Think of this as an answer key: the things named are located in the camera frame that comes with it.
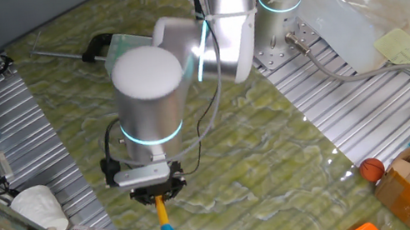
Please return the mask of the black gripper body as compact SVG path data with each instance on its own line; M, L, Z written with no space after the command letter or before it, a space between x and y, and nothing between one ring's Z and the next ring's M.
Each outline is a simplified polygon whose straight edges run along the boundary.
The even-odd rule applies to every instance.
M181 168L179 161L171 162L169 165L169 177L165 182L158 183L147 187L137 188L130 193L131 199L147 198L167 193L180 192L183 187L186 186L185 179L180 177L184 171Z

